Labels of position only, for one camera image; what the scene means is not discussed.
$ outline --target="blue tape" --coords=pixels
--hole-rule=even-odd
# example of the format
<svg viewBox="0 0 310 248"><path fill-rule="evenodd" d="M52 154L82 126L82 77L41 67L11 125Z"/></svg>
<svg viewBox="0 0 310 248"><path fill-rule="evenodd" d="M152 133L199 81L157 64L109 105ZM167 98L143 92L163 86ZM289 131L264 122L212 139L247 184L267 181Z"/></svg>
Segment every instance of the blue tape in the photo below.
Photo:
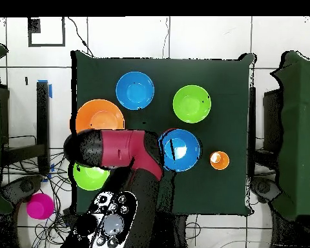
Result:
<svg viewBox="0 0 310 248"><path fill-rule="evenodd" d="M51 175L51 174L47 174L47 178L48 178L48 179L51 179L51 178L52 178L52 175ZM47 179L43 179L42 182L43 182L43 183L46 183L46 182L48 182L48 180L47 180Z"/></svg>
<svg viewBox="0 0 310 248"><path fill-rule="evenodd" d="M48 85L48 95L49 95L50 98L53 98L52 84Z"/></svg>

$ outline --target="cable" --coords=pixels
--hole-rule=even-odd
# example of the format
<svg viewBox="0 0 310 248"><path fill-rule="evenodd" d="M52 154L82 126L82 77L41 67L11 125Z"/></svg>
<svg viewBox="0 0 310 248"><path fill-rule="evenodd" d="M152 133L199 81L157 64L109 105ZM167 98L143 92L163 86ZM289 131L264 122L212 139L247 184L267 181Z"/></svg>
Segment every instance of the cable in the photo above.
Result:
<svg viewBox="0 0 310 248"><path fill-rule="evenodd" d="M167 25L167 21L168 21L168 17L167 17L167 20L165 21L165 25L167 26L168 33L167 33L167 35L165 36L165 39L164 39L164 45L163 45L163 48L162 48L162 58L164 57L165 42L167 41L167 37L169 35L169 27Z"/></svg>
<svg viewBox="0 0 310 248"><path fill-rule="evenodd" d="M221 246L220 248L225 247L226 245L232 244L234 242L251 242L251 243L267 243L269 245L275 245L275 246L282 246L282 247L309 247L309 246L298 246L298 245L284 245L284 244L275 244L275 243L271 243L271 242L255 242L255 241L251 241L251 240L235 240L229 243L224 244L223 246Z"/></svg>
<svg viewBox="0 0 310 248"><path fill-rule="evenodd" d="M90 51L90 49L89 49L89 47L87 46L86 42L81 38L80 34L78 33L78 27L77 27L75 21L72 20L70 17L68 17L68 19L69 19L71 22L73 22L73 24L75 25L77 35L78 35L78 37L80 38L82 44L83 44L84 46L86 46L86 48Z"/></svg>

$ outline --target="black wire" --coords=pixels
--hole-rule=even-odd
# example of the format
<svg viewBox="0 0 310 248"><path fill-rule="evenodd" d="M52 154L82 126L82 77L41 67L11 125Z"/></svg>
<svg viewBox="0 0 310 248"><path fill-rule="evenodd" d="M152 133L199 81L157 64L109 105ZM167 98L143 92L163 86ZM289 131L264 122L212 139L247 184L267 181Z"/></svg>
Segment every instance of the black wire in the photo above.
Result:
<svg viewBox="0 0 310 248"><path fill-rule="evenodd" d="M199 225L198 223L196 223L196 222L190 222L190 223L188 223L188 224L186 225L186 227L187 227L188 225L192 224L192 223L195 224L195 227L194 227L194 230L195 230L195 231L196 231L196 226L198 226L199 233L198 233L197 235L193 236L193 237L186 238L186 240L195 239L195 238L196 238L197 236L199 236L200 233L201 233L201 227L200 227L200 225Z"/></svg>
<svg viewBox="0 0 310 248"><path fill-rule="evenodd" d="M82 44L83 44L84 46L86 46L86 47L87 47L87 49L90 51L90 49L89 49L89 47L87 46L86 42L85 42L85 41L84 41L84 40L80 37L80 34L78 33L78 27L77 27L77 25L76 25L75 21L74 21L74 20L72 20L70 17L68 17L68 19L69 19L71 22L73 22L73 24L75 25L77 35L78 35L78 37L80 38L80 40L81 40Z"/></svg>
<svg viewBox="0 0 310 248"><path fill-rule="evenodd" d="M164 39L164 45L163 45L163 48L162 48L162 58L164 57L165 42L167 41L167 37L169 35L169 27L167 25L167 21L168 21L168 17L167 17L167 20L165 21L165 25L167 26L168 33L167 33L167 35L165 36L165 39Z"/></svg>

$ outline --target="orange bowl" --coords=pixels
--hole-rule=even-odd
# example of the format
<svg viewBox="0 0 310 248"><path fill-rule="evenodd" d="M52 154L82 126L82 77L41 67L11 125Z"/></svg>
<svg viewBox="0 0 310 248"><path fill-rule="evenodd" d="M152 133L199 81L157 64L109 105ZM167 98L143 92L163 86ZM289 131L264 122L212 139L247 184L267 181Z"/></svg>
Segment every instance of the orange bowl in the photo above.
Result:
<svg viewBox="0 0 310 248"><path fill-rule="evenodd" d="M211 160L211 156L214 154L214 153L217 153L219 154L219 157L216 157L216 161L217 162L213 162ZM223 152L223 151L216 151L214 153L211 153L210 155L210 163L212 165L212 167L214 169L217 169L219 171L222 171L223 169L226 169L226 167L229 165L230 163L230 159L229 159L229 156Z"/></svg>
<svg viewBox="0 0 310 248"><path fill-rule="evenodd" d="M86 102L77 112L76 132L85 129L124 129L124 117L110 101L95 99Z"/></svg>

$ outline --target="table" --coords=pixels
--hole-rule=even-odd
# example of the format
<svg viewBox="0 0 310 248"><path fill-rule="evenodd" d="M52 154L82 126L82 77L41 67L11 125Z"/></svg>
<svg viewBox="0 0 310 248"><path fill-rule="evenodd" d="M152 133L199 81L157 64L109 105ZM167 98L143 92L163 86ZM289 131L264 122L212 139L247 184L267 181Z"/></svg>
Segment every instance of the table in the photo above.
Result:
<svg viewBox="0 0 310 248"><path fill-rule="evenodd" d="M122 111L126 129L149 130L160 135L167 129L179 128L190 131L201 141L200 160L190 170L176 175L174 189L171 173L165 172L159 207L186 215L251 213L245 206L245 181L253 54L243 54L238 60L94 58L80 51L72 51L71 56L72 75L77 77L77 109L89 100L106 99ZM128 110L116 98L116 83L130 71L143 72L154 83L154 98L145 109ZM173 97L185 85L199 85L211 97L211 111L199 123L184 123L173 112ZM225 170L214 170L209 163L210 153L216 150L225 151L230 157ZM73 197L77 213L88 209L97 192L77 188ZM170 192L174 193L172 208L167 204Z"/></svg>
<svg viewBox="0 0 310 248"><path fill-rule="evenodd" d="M272 75L284 95L284 134L278 154L278 182L283 193L272 204L286 220L296 220L310 215L310 59L286 52Z"/></svg>

